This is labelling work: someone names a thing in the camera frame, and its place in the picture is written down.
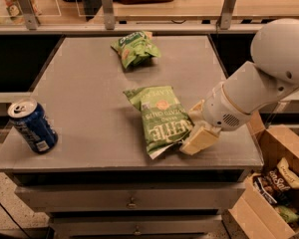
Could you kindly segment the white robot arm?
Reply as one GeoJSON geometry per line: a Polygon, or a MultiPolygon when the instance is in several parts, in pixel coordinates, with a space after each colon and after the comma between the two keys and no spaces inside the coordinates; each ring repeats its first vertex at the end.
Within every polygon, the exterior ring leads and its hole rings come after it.
{"type": "Polygon", "coordinates": [[[188,115],[194,127],[180,151],[193,155],[214,145],[223,131],[233,131],[262,107],[299,89],[299,20],[279,19],[254,36],[245,62],[218,83],[188,115]]]}

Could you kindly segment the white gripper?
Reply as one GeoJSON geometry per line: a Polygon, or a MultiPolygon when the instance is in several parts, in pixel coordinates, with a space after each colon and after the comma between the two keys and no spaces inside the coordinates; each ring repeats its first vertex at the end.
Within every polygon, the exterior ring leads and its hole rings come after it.
{"type": "Polygon", "coordinates": [[[180,151],[188,155],[194,155],[214,145],[223,131],[237,130],[246,124],[251,114],[242,112],[226,95],[224,82],[218,83],[206,96],[200,100],[189,111],[188,115],[192,121],[206,120],[197,123],[186,138],[180,151]]]}

